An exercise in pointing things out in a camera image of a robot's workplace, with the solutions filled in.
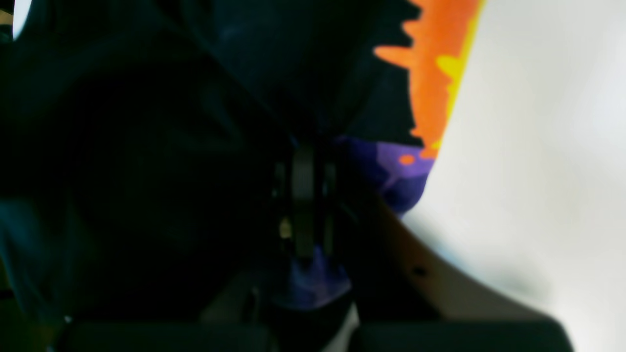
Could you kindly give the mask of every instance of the dark fabric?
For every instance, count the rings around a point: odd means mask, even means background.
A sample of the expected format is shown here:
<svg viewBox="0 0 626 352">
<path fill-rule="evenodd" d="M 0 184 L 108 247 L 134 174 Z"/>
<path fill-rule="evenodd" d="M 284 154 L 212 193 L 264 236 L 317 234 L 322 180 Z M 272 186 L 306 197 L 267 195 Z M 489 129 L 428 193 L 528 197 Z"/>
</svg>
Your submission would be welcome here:
<svg viewBox="0 0 626 352">
<path fill-rule="evenodd" d="M 0 44 L 6 44 L 13 41 L 13 26 L 8 24 L 0 24 Z"/>
<path fill-rule="evenodd" d="M 352 296 L 362 323 L 432 321 L 440 312 L 413 288 L 387 255 L 381 242 L 385 225 L 398 225 L 393 212 L 381 212 L 381 196 L 370 188 L 352 158 L 350 145 L 338 149 L 337 188 L 342 190 L 336 252 L 352 281 Z"/>
<path fill-rule="evenodd" d="M 407 44 L 399 23 L 417 14 L 404 0 L 33 0 L 0 46 L 0 256 L 22 308 L 138 316 L 184 299 L 186 272 L 204 285 L 170 314 L 187 316 L 274 225 L 290 138 L 420 145 L 406 72 L 372 55 Z"/>
<path fill-rule="evenodd" d="M 384 191 L 382 198 L 396 214 L 404 214 L 411 210 L 422 197 L 427 179 L 428 174 L 411 179 L 400 179 L 393 187 Z"/>
<path fill-rule="evenodd" d="M 350 352 L 572 352 L 553 321 L 364 324 Z"/>
<path fill-rule="evenodd" d="M 58 34 L 35 0 L 0 51 L 0 256 L 29 314 L 188 316 L 164 307 L 198 308 L 266 232 L 286 136 L 138 4 Z"/>
<path fill-rule="evenodd" d="M 292 311 L 275 307 L 269 321 L 283 352 L 321 351 L 337 334 L 352 306 L 346 294 L 313 311 Z"/>
<path fill-rule="evenodd" d="M 85 323 L 70 328 L 55 349 L 62 352 L 268 352 L 271 335 L 262 326 Z"/>
</svg>

